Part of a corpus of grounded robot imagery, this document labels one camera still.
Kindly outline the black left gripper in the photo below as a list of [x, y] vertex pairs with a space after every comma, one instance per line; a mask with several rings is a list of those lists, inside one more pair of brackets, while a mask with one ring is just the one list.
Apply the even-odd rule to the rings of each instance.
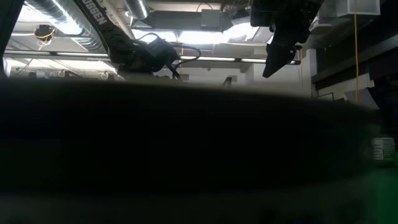
[[164, 67], [177, 74], [172, 66], [178, 59], [176, 50], [158, 35], [154, 37], [149, 43], [125, 35], [115, 35], [107, 41], [108, 57], [118, 66], [118, 74], [152, 75]]

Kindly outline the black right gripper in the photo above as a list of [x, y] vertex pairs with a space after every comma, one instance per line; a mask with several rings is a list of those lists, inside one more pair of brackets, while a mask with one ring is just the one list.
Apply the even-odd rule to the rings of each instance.
[[304, 44], [324, 0], [252, 0], [251, 26], [268, 27], [274, 34], [267, 44], [262, 76], [269, 78], [295, 57], [297, 43]]

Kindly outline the bright ceiling light panel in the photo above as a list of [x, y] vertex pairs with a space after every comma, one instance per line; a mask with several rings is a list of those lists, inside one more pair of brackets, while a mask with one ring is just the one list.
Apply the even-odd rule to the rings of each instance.
[[211, 31], [176, 31], [176, 30], [144, 30], [131, 29], [135, 38], [144, 42], [152, 42], [157, 36], [166, 42], [181, 42], [184, 44], [225, 44], [251, 40], [259, 27], [250, 23], [242, 23], [223, 32]]

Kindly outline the grey ceiling box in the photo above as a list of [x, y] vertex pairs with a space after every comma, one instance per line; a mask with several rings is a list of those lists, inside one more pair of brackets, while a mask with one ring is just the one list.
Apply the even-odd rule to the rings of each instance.
[[221, 13], [217, 10], [202, 9], [200, 29], [207, 31], [219, 31], [221, 28]]

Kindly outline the white ceiling air unit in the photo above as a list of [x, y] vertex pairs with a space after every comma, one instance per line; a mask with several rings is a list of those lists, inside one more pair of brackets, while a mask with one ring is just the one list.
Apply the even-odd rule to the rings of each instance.
[[336, 16], [379, 16], [380, 0], [336, 0]]

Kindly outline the green table mat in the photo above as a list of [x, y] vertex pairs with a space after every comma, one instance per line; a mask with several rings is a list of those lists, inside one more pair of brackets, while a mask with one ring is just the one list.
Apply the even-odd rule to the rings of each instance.
[[0, 224], [398, 224], [398, 169], [354, 161], [0, 161]]

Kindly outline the small silver duct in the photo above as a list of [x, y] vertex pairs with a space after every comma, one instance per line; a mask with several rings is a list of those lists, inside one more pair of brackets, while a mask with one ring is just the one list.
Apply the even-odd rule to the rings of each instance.
[[146, 0], [125, 0], [125, 2], [134, 19], [143, 20], [149, 16], [150, 9]]

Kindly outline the black wall beam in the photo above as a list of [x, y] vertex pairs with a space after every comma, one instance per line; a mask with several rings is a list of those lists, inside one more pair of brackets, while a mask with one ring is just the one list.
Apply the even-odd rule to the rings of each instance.
[[[359, 75], [369, 73], [371, 80], [398, 73], [398, 34], [358, 54]], [[351, 57], [312, 77], [316, 90], [356, 77], [356, 59]]]

